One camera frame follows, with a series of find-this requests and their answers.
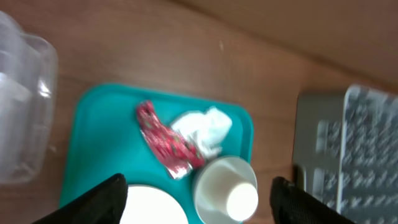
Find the clear plastic bin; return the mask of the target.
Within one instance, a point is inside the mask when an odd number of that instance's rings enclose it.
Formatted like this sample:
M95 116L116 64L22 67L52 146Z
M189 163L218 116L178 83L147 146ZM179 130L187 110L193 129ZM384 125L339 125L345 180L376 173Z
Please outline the clear plastic bin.
M41 170L54 117L57 52L1 13L1 183L20 184Z

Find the teal serving tray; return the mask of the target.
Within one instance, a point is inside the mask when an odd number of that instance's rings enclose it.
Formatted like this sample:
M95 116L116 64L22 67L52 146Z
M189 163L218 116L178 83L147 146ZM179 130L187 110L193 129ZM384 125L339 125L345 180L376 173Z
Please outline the teal serving tray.
M251 160L254 126L249 113L238 105L120 84L97 85L81 97L75 111L60 206L122 173L129 184L166 191L182 206L189 223L201 222L192 199L194 175L173 180L142 137L135 109L146 100L153 102L164 124L187 111L218 108L233 122L221 143L222 154Z

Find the red snack wrapper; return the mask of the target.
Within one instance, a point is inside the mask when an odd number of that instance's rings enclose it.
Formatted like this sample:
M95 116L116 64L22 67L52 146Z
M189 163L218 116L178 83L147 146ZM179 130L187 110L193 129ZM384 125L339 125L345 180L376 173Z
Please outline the red snack wrapper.
M171 178L182 179L205 165L206 159L193 143L161 122L151 101L137 105L136 119L145 142Z

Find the large white plate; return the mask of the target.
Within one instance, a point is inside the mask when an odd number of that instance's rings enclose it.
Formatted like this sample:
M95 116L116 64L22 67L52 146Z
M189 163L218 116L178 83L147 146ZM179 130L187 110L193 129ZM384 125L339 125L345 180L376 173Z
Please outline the large white plate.
M149 185L130 185L120 224L188 224L181 205L167 192Z

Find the white tissue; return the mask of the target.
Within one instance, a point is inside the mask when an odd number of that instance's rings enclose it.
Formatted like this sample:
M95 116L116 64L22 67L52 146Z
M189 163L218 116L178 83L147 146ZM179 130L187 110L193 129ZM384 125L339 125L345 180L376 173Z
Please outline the white tissue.
M198 149L206 159L212 159L222 152L221 142L233 125L232 119L223 111L212 106L205 112L188 111L175 119L170 127Z

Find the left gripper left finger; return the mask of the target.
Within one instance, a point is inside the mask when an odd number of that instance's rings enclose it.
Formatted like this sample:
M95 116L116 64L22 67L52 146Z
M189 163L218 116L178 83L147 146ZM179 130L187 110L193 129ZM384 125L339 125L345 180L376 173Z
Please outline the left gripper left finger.
M125 176L114 174L33 224L119 224L126 206Z

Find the grey dish rack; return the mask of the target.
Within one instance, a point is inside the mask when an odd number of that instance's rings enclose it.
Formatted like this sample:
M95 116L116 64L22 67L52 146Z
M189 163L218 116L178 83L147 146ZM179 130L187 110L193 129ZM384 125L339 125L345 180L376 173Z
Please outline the grey dish rack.
M355 223L397 222L397 96L360 85L298 96L295 183Z

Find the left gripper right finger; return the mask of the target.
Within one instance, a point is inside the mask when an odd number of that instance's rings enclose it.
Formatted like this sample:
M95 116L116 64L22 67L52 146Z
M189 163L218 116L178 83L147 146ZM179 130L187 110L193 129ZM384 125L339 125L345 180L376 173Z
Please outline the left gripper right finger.
M283 177L272 180L269 202L276 224L354 224Z

